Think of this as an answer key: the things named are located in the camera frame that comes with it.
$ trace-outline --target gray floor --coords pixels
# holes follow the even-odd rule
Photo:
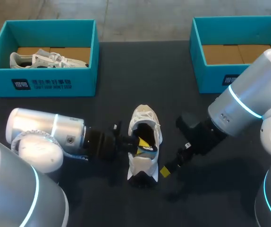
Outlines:
[[[96,19],[100,41],[189,38],[192,17],[271,15],[271,0],[0,0],[5,20]]]

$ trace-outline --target sneaker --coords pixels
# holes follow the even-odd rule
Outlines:
[[[66,58],[58,53],[49,53],[42,49],[32,55],[19,55],[13,52],[9,57],[9,64],[11,69],[88,68],[88,64],[84,61]]]
[[[139,105],[135,109],[128,134],[139,137],[141,142],[136,154],[128,153],[127,180],[138,186],[155,184],[158,182],[159,148],[163,138],[158,117],[148,105]]]

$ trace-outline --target dark table surface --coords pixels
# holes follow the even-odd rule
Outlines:
[[[217,94],[198,93],[188,41],[101,43],[97,93],[88,98],[0,98],[0,142],[9,113],[21,107],[85,119],[107,128],[148,104],[163,134],[159,167],[185,139],[175,127],[183,111],[200,119]],[[271,164],[260,143],[257,122],[227,138],[208,155],[193,158],[178,174],[159,177],[153,189],[126,181],[127,155],[113,163],[66,159],[60,186],[68,197],[68,227],[256,227],[254,198]]]

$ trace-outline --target blue cardboard box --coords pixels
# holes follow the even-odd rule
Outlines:
[[[18,47],[42,46],[90,47],[89,67],[9,68],[9,56]],[[6,21],[0,32],[0,97],[94,96],[98,61],[99,40],[94,20]]]
[[[200,93],[223,92],[250,65],[208,65],[202,46],[241,44],[271,45],[271,16],[193,18],[189,49]]]

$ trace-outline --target yellow tag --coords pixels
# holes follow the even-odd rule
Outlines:
[[[170,172],[169,170],[164,166],[161,170],[160,170],[160,173],[163,175],[163,177],[167,177],[170,175]]]
[[[139,137],[139,139],[140,139],[139,146],[150,147],[149,144],[145,142],[141,137]]]
[[[148,144],[147,142],[145,142],[142,138],[139,137],[139,139],[140,139],[140,142],[139,142],[139,145],[138,145],[138,146],[142,146],[142,147],[150,147],[149,144]],[[138,155],[138,154],[141,154],[142,152],[143,152],[143,150],[138,149],[138,150],[136,151],[136,154]]]

